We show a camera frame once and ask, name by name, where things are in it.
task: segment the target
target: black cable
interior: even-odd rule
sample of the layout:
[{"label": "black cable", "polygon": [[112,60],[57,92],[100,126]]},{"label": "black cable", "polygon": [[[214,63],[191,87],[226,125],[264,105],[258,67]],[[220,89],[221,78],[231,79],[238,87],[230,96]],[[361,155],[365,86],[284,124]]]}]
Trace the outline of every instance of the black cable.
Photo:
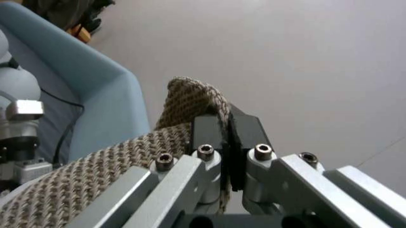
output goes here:
[{"label": "black cable", "polygon": [[55,95],[49,93],[48,91],[46,91],[46,90],[43,89],[43,88],[41,88],[41,91],[44,92],[44,93],[46,93],[47,95],[49,95],[49,96],[51,96],[51,97],[53,97],[53,98],[59,100],[59,101],[62,101],[62,102],[64,102],[64,103],[66,103],[66,104],[73,105],[73,106],[76,106],[76,107],[81,108],[81,112],[80,112],[77,116],[75,116],[75,118],[73,118],[73,120],[66,126],[64,132],[62,133],[62,135],[61,135],[61,137],[59,138],[59,141],[58,141],[58,143],[57,143],[57,147],[56,147],[56,149],[55,149],[55,154],[54,154],[54,158],[52,159],[52,163],[53,163],[54,165],[58,166],[58,165],[59,165],[59,151],[60,151],[60,148],[61,148],[61,146],[62,146],[62,143],[63,143],[63,141],[65,140],[65,138],[66,138],[67,134],[69,133],[69,131],[70,131],[70,130],[73,128],[73,126],[76,124],[76,121],[77,121],[77,120],[79,119],[79,117],[84,113],[85,107],[84,107],[83,105],[81,105],[81,104],[77,104],[77,103],[70,102],[70,101],[64,100],[64,99],[62,99],[62,98],[59,98],[59,97],[57,97],[57,96],[55,96]]}]

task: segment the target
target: blue couch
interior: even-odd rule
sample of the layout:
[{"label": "blue couch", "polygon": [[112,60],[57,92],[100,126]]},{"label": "blue couch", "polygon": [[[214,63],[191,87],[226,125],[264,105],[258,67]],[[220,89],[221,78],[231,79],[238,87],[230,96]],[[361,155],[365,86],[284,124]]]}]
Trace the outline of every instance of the blue couch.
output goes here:
[{"label": "blue couch", "polygon": [[85,106],[69,161],[150,131],[140,85],[127,69],[19,4],[0,3],[0,26],[35,53],[12,55],[52,71]]}]

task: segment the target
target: brown patterned cloth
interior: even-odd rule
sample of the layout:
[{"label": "brown patterned cloth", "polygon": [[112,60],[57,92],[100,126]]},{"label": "brown patterned cloth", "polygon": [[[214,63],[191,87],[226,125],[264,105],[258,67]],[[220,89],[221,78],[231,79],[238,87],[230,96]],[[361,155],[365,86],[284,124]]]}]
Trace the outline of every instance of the brown patterned cloth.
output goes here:
[{"label": "brown patterned cloth", "polygon": [[[3,206],[1,227],[63,227],[131,166],[147,168],[160,153],[185,153],[190,122],[208,107],[225,129],[230,113],[221,93],[209,84],[178,77],[168,85],[164,111],[154,132],[107,147],[48,174]],[[229,192],[221,193],[219,213]]]}]

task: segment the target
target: white floor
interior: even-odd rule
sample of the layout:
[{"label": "white floor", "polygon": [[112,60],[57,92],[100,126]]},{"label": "white floor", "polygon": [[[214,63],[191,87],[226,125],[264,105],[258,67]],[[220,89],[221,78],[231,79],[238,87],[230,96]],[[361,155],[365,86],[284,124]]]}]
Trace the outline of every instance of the white floor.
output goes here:
[{"label": "white floor", "polygon": [[101,18],[90,45],[137,75],[151,126],[168,80],[197,78],[260,117],[279,155],[406,197],[406,1],[117,0]]}]

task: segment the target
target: metal pivot joint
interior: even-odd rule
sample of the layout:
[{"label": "metal pivot joint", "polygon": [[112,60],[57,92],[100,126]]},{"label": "metal pivot joint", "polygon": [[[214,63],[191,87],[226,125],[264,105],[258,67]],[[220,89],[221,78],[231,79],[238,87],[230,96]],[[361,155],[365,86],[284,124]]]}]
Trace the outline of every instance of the metal pivot joint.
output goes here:
[{"label": "metal pivot joint", "polygon": [[271,168],[272,161],[276,159],[276,154],[267,144],[257,144],[247,153],[243,205],[252,214],[262,214],[261,210],[252,208],[253,202],[274,202],[272,199],[269,199],[267,189],[257,178],[259,173],[266,173]]},{"label": "metal pivot joint", "polygon": [[206,171],[211,177],[211,182],[203,193],[199,203],[213,203],[220,197],[221,156],[209,144],[203,144],[193,152],[192,157],[200,158],[205,164]]}]

